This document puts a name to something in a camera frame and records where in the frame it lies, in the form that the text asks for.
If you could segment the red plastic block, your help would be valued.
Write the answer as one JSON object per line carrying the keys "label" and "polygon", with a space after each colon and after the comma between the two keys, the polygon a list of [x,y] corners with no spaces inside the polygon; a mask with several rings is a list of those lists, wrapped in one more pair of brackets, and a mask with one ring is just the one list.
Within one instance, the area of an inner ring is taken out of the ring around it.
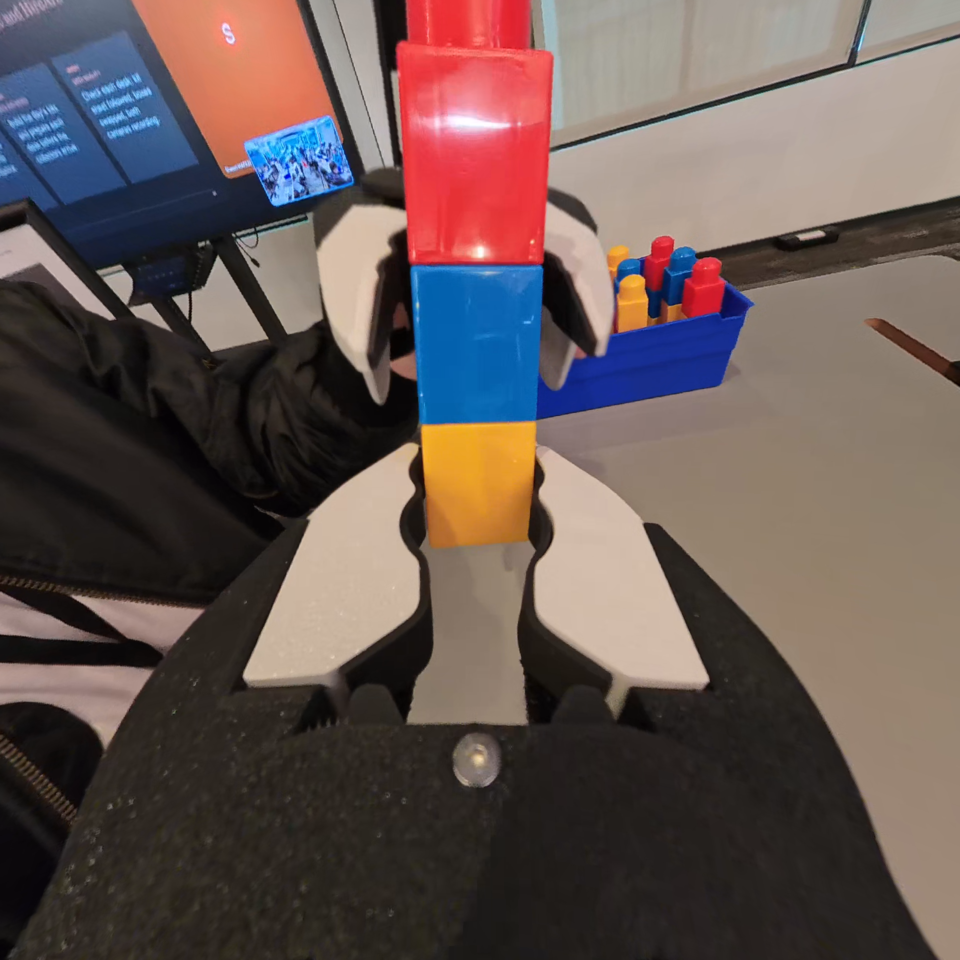
{"label": "red plastic block", "polygon": [[680,314],[685,319],[718,314],[726,293],[722,276],[722,262],[716,257],[704,257],[693,264],[686,278],[680,302]]}
{"label": "red plastic block", "polygon": [[531,3],[411,1],[396,48],[413,266],[536,266],[545,254],[553,56]]}
{"label": "red plastic block", "polygon": [[670,235],[654,237],[644,258],[643,277],[647,295],[660,294],[664,286],[664,273],[674,253],[675,241]]}

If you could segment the person's white garment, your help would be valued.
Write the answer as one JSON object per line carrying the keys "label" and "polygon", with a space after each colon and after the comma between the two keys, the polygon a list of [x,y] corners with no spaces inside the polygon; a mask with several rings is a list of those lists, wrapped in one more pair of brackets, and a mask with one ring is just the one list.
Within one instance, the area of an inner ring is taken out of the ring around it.
{"label": "person's white garment", "polygon": [[2,585],[2,705],[43,704],[113,739],[202,606]]}

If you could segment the black monitor stand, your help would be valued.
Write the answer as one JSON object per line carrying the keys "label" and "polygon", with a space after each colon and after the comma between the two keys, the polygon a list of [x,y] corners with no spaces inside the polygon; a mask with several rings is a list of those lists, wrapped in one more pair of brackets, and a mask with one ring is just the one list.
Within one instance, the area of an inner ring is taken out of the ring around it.
{"label": "black monitor stand", "polygon": [[[286,340],[288,333],[280,320],[277,311],[270,303],[267,294],[261,287],[255,276],[253,267],[257,262],[242,251],[240,243],[233,234],[223,234],[211,240],[199,241],[190,244],[174,244],[162,246],[161,248],[136,257],[127,258],[121,262],[124,270],[124,264],[136,261],[139,258],[152,258],[166,251],[182,249],[186,247],[195,247],[200,245],[210,245],[217,254],[217,262],[221,262],[225,267],[230,279],[237,291],[251,311],[258,326],[266,335],[267,340],[275,345]],[[191,343],[199,349],[207,358],[212,356],[212,351],[204,341],[193,323],[193,295],[180,295],[174,298],[158,300],[153,303],[140,306],[150,306],[162,320],[164,326],[171,330],[174,335]]]}

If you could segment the person's black jacket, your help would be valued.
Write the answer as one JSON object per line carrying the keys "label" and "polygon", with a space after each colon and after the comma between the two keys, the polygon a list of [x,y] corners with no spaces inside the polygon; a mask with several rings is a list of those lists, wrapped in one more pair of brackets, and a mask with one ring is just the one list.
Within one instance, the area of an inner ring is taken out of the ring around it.
{"label": "person's black jacket", "polygon": [[[2,282],[2,586],[205,609],[284,531],[184,426],[137,408],[148,367],[209,375],[170,334]],[[2,958],[37,910],[108,745],[43,703],[2,704]]]}

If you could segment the blue plastic bin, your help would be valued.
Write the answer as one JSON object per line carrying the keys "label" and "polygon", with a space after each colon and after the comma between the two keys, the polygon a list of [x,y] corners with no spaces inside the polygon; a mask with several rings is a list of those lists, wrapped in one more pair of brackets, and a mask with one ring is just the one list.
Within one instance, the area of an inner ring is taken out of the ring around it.
{"label": "blue plastic bin", "polygon": [[605,355],[574,360],[560,389],[538,383],[537,418],[542,421],[719,386],[753,305],[745,294],[726,284],[716,314],[612,334]]}

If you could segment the large black monitor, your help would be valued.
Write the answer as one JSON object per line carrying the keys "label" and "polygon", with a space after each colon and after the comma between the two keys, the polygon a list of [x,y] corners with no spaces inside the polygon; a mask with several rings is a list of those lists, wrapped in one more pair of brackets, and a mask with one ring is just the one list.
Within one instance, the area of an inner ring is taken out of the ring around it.
{"label": "large black monitor", "polygon": [[306,2],[3,1],[2,204],[87,264],[258,229],[364,171]]}

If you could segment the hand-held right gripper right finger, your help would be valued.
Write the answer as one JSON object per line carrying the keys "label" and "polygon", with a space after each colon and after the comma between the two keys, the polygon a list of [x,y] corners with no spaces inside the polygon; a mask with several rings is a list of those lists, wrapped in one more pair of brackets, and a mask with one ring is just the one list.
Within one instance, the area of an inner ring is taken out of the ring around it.
{"label": "hand-held right gripper right finger", "polygon": [[517,623],[527,712],[574,687],[613,714],[632,690],[701,692],[710,677],[641,516],[560,453],[536,448]]}

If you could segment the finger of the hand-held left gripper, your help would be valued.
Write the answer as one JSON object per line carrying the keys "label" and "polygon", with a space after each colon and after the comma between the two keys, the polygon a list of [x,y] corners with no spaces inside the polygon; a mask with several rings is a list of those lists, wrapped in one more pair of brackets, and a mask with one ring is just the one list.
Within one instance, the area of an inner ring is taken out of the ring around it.
{"label": "finger of the hand-held left gripper", "polygon": [[538,371],[551,391],[563,388],[574,360],[606,355],[615,319],[606,253],[584,223],[547,223]]}
{"label": "finger of the hand-held left gripper", "polygon": [[384,406],[391,359],[415,350],[407,215],[387,206],[354,206],[318,242],[321,302],[334,341]]}

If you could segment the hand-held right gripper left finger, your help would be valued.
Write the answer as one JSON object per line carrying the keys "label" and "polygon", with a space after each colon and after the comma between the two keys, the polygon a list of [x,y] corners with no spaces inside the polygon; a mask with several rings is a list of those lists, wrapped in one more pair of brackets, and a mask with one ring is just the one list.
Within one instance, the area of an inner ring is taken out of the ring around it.
{"label": "hand-held right gripper left finger", "polygon": [[411,693],[433,653],[422,451],[404,443],[306,520],[243,673],[250,689]]}

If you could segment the large window white blinds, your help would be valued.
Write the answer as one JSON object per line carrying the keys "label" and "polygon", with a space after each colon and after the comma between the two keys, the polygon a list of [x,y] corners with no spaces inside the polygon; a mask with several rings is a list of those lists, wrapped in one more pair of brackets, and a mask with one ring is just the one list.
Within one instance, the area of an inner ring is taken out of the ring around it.
{"label": "large window white blinds", "polygon": [[554,57],[551,145],[574,143],[842,68],[858,1],[535,1]]}

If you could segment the black perforated box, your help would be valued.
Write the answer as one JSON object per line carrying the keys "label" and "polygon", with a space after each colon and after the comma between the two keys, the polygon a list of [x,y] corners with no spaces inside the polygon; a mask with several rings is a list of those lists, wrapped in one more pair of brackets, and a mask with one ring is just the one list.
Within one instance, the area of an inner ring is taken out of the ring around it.
{"label": "black perforated box", "polygon": [[129,307],[189,296],[202,290],[210,277],[217,253],[210,245],[166,250],[124,264],[131,279]]}

